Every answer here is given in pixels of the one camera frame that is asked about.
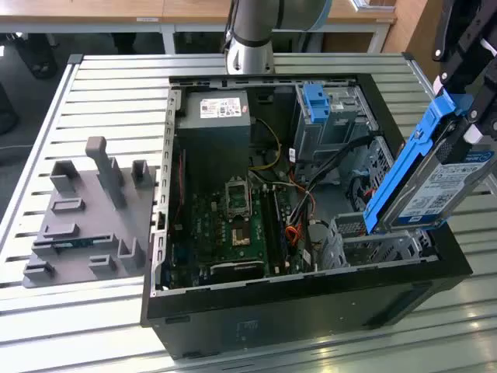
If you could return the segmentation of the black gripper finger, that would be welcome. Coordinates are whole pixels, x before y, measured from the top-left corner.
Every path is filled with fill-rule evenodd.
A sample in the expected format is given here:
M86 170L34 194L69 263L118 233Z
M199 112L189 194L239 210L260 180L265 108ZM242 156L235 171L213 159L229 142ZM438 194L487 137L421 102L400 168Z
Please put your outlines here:
M435 94L442 89L461 93L479 76L489 61L480 45L488 28L488 1L442 2L433 45L433 60L440 63Z
M477 144L484 136L496 139L496 56L487 50L472 50L467 60L464 88L473 95L467 112L464 140Z

